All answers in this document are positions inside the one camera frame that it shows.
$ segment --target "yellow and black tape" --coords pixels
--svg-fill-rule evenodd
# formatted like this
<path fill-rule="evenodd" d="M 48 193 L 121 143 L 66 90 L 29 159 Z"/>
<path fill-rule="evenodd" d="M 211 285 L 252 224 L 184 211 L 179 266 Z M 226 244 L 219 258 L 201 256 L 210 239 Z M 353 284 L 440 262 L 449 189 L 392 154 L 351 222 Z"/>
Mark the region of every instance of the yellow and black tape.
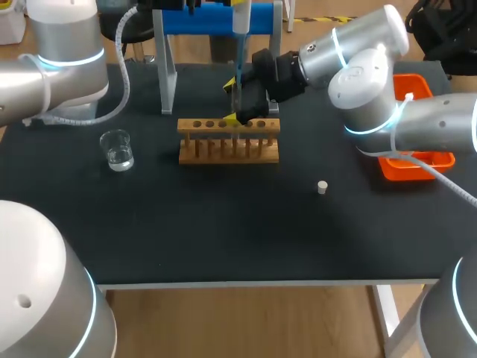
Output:
<path fill-rule="evenodd" d="M 347 24 L 354 19 L 356 19 L 355 16 L 295 17 L 293 22 L 337 22 L 339 24 Z"/>

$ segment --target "blue bar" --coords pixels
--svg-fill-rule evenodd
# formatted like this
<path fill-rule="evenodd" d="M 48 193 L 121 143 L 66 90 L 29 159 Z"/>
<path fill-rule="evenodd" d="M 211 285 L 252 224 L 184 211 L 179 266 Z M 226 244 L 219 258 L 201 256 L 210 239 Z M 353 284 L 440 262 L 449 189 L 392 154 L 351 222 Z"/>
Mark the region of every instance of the blue bar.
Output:
<path fill-rule="evenodd" d="M 194 15 L 188 8 L 183 11 L 164 10 L 164 35 L 218 35 L 234 36 L 232 32 L 232 7 L 222 4 L 202 4 Z M 274 5 L 252 4 L 249 35 L 272 35 L 274 31 Z"/>

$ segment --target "wooden floor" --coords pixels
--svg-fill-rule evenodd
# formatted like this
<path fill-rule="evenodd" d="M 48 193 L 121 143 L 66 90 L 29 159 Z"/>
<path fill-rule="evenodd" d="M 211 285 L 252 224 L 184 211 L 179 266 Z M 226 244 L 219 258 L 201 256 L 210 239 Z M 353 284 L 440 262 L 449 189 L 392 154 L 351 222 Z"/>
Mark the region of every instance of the wooden floor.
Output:
<path fill-rule="evenodd" d="M 405 16 L 414 0 L 390 0 Z M 296 17 L 360 16 L 384 4 L 381 0 L 297 0 Z M 282 52 L 297 49 L 331 30 L 335 23 L 296 23 L 284 32 Z M 104 40 L 108 60 L 113 44 Z M 253 37 L 250 53 L 267 46 Z M 175 37 L 176 62 L 209 63 L 207 37 Z M 20 45 L 0 46 L 0 58 L 35 51 L 28 29 Z M 154 42 L 145 43 L 154 54 Z M 408 60 L 421 60 L 411 38 Z M 455 90 L 476 90 L 474 79 L 455 78 Z M 420 287 L 394 286 L 403 316 Z M 373 305 L 363 286 L 340 288 L 195 289 L 116 292 L 118 358 L 374 358 L 382 357 Z M 413 347 L 408 358 L 421 357 Z"/>

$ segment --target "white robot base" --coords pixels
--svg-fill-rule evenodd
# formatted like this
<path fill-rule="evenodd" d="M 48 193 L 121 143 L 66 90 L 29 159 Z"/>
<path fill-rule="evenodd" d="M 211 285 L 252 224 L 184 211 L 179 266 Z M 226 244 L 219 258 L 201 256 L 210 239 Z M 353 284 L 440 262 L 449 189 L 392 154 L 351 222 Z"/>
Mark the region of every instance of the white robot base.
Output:
<path fill-rule="evenodd" d="M 114 357 L 113 312 L 58 229 L 10 201 L 0 227 L 0 357 Z"/>

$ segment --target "black table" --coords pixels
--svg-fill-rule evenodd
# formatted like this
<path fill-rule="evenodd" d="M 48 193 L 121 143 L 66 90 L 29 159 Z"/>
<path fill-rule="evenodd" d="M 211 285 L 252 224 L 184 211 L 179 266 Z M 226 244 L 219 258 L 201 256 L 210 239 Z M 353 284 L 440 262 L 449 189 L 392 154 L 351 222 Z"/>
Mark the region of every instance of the black table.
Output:
<path fill-rule="evenodd" d="M 122 94 L 119 71 L 99 107 Z M 0 198 L 45 214 L 100 284 L 435 279 L 476 241 L 476 212 L 438 183 L 385 183 L 346 139 L 326 90 L 280 105 L 279 164 L 179 166 L 177 118 L 230 107 L 231 66 L 182 65 L 162 116 L 155 66 L 131 64 L 132 98 L 90 128 L 11 125 L 0 144 Z M 450 91 L 439 63 L 399 63 Z M 98 141 L 131 135 L 134 167 L 107 168 Z M 477 192 L 477 159 L 449 177 Z M 316 193 L 326 180 L 325 195 Z"/>

